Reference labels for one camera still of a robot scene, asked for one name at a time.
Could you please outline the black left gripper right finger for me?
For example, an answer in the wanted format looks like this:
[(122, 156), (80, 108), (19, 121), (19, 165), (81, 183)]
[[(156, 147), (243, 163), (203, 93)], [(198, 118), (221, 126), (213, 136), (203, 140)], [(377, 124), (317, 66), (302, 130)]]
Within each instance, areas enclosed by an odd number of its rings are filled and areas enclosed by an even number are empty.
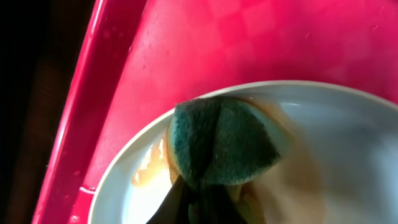
[(201, 188), (201, 222), (206, 224), (247, 224), (235, 209), (224, 185)]

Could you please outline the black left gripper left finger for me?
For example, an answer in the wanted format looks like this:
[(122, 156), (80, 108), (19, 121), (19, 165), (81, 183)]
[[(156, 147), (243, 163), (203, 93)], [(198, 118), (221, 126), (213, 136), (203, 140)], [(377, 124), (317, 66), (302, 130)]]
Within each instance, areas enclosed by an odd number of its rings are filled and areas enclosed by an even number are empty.
[(189, 224), (189, 189), (181, 176), (178, 176), (160, 207), (147, 224)]

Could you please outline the green yellow sponge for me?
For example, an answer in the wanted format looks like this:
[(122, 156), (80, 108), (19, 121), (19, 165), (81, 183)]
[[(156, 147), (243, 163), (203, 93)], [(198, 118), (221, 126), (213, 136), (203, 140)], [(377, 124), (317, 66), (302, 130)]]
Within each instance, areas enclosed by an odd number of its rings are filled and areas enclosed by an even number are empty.
[(264, 223), (244, 186), (278, 163), (292, 135), (256, 105), (234, 97), (199, 98), (174, 109), (167, 144), (172, 167), (189, 189), (189, 223), (201, 222), (201, 188), (224, 185), (247, 223)]

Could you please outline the white plate front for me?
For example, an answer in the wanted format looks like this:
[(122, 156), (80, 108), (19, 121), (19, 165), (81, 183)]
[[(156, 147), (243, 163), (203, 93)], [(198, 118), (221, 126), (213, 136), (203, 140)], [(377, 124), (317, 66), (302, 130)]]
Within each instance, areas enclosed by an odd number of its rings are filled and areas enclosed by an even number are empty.
[[(339, 85), (269, 81), (213, 96), (257, 104), (294, 136), (254, 181), (266, 223), (396, 223), (397, 105)], [(102, 176), (89, 223), (145, 223), (172, 186), (166, 112), (139, 131)]]

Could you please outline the red plastic tray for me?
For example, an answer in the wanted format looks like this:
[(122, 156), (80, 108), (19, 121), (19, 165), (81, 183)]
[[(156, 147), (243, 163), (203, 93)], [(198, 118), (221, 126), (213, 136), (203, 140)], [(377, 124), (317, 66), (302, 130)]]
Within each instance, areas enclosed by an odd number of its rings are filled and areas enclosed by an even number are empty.
[(174, 104), (264, 80), (397, 101), (397, 2), (96, 1), (32, 221), (86, 223), (111, 159)]

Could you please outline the black water tray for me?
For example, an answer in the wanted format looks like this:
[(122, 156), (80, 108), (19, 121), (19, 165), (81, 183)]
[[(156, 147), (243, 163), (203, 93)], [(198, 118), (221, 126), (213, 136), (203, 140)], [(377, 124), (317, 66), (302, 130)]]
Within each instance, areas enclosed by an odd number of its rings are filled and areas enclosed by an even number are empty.
[(93, 0), (1, 2), (1, 222), (30, 223)]

